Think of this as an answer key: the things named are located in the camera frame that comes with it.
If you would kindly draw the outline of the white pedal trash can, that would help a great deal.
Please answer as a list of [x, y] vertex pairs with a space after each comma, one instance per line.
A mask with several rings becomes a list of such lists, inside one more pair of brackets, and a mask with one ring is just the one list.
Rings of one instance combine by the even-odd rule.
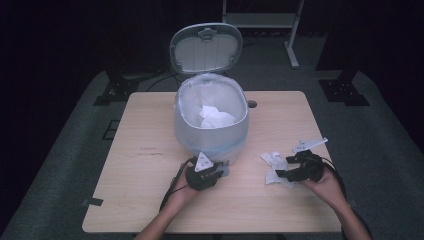
[[[191, 25], [179, 30], [171, 39], [171, 64], [174, 70], [186, 75], [187, 79], [208, 73], [223, 76], [224, 71], [237, 63], [242, 43], [240, 31], [232, 25], [225, 23]], [[228, 175], [229, 166], [236, 159], [232, 163], [224, 162], [226, 165], [218, 167], [219, 171]]]

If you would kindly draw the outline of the white tissue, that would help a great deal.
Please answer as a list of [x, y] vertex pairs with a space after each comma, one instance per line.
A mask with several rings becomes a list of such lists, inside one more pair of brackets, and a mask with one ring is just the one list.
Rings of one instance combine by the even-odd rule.
[[227, 113], [221, 112], [216, 107], [203, 105], [199, 115], [203, 118], [201, 127], [205, 129], [216, 129], [230, 126], [235, 123], [236, 118]]
[[276, 173], [277, 170], [288, 170], [288, 163], [282, 158], [279, 152], [263, 153], [260, 155], [260, 158], [270, 167], [269, 171], [265, 175], [266, 185], [279, 183], [287, 188], [293, 188], [295, 186], [293, 182], [289, 182], [284, 177], [279, 177]]

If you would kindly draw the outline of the white metal stand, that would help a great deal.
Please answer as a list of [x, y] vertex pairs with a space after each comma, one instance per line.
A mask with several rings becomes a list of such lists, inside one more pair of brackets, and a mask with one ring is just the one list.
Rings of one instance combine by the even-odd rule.
[[288, 59], [293, 69], [300, 67], [293, 45], [297, 34], [305, 0], [298, 0], [294, 13], [233, 13], [227, 10], [228, 0], [222, 0], [222, 21], [237, 28], [289, 29], [289, 39], [284, 42]]

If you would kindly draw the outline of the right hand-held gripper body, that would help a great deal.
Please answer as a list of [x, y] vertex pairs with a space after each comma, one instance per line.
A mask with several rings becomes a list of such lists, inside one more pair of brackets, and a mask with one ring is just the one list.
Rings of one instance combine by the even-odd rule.
[[295, 182], [311, 179], [318, 182], [323, 176], [324, 163], [322, 158], [314, 154], [311, 148], [324, 144], [328, 141], [327, 138], [317, 140], [300, 140], [298, 145], [292, 149], [295, 155], [302, 157], [299, 167], [295, 168], [297, 171], [297, 180]]

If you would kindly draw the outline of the black stand base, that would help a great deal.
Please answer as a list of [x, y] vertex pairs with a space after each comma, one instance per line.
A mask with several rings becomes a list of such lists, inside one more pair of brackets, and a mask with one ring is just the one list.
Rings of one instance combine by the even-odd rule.
[[351, 81], [319, 80], [319, 84], [329, 102], [342, 102], [346, 106], [369, 106], [364, 95], [360, 94]]
[[103, 93], [96, 97], [94, 106], [108, 106], [113, 102], [126, 102], [138, 89], [139, 81], [125, 77], [118, 70], [106, 70], [108, 84]]

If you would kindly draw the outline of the person's left hand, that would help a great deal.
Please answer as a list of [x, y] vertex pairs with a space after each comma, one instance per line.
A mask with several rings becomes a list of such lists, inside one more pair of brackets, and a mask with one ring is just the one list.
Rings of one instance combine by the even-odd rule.
[[181, 176], [176, 181], [168, 200], [168, 203], [172, 206], [185, 207], [199, 195], [199, 191], [191, 188], [186, 180], [185, 173], [187, 169], [188, 166], [181, 166]]

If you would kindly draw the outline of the person's right hand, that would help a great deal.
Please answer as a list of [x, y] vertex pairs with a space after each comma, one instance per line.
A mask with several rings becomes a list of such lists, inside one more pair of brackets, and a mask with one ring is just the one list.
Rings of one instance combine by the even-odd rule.
[[304, 180], [302, 184], [315, 193], [322, 201], [333, 210], [340, 210], [347, 206], [340, 184], [335, 175], [328, 169], [324, 169], [323, 176], [318, 182]]

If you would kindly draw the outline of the floor socket box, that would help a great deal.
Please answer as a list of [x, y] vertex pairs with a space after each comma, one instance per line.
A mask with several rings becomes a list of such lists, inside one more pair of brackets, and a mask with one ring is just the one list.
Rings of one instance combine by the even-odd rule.
[[109, 122], [109, 125], [107, 126], [105, 132], [103, 133], [102, 139], [103, 140], [113, 140], [118, 127], [119, 127], [120, 121], [119, 120], [111, 120]]

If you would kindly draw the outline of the translucent plastic liner bag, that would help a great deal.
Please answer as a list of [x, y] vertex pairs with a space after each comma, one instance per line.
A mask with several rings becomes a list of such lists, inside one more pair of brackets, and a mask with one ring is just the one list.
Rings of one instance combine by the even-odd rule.
[[[202, 128], [199, 113], [203, 105], [233, 115], [235, 123]], [[174, 104], [174, 132], [179, 144], [193, 155], [203, 152], [213, 162], [232, 163], [246, 143], [248, 125], [247, 99], [235, 80], [208, 73], [189, 78], [180, 86]]]

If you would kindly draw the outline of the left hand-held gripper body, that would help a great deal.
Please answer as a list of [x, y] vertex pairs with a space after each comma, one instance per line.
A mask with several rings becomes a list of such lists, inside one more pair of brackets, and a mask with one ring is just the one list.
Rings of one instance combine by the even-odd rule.
[[220, 172], [214, 163], [203, 152], [192, 158], [191, 162], [193, 166], [190, 166], [185, 173], [189, 186], [197, 191], [213, 187], [215, 184], [212, 184], [209, 179]]

